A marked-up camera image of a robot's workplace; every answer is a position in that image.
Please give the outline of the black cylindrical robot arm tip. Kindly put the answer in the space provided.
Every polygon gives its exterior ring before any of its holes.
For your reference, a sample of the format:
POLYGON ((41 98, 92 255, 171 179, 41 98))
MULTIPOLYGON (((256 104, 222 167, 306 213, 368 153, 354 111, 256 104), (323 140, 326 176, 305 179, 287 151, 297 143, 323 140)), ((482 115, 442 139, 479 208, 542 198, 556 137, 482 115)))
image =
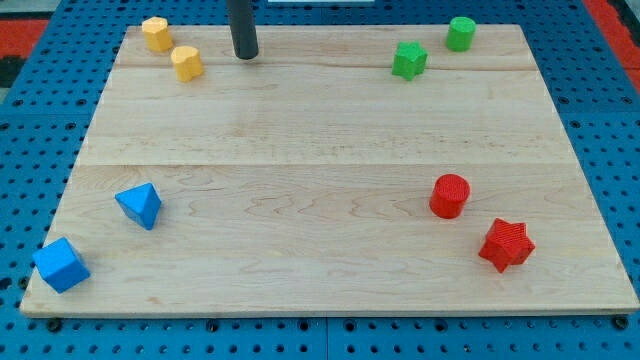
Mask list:
POLYGON ((259 54, 255 17, 250 0, 227 0, 229 27, 237 58, 251 60, 259 54))

